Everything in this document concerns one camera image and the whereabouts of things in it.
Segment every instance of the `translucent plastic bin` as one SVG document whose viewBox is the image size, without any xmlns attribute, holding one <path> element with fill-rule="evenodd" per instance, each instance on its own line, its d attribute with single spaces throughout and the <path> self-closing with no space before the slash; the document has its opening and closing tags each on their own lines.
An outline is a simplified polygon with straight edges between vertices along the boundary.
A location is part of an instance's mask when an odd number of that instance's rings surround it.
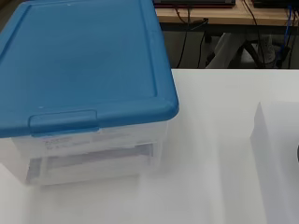
<svg viewBox="0 0 299 224">
<path fill-rule="evenodd" d="M 1 162 L 25 184 L 53 185 L 145 173 L 158 166 L 161 152 L 162 143 L 152 143 L 28 159 L 10 148 Z"/>
<path fill-rule="evenodd" d="M 73 155 L 116 147 L 134 147 L 161 142 L 166 137 L 167 122 L 105 128 L 97 133 L 64 134 L 49 137 L 15 137 L 12 138 L 12 141 L 21 155 L 29 159 Z"/>
</svg>

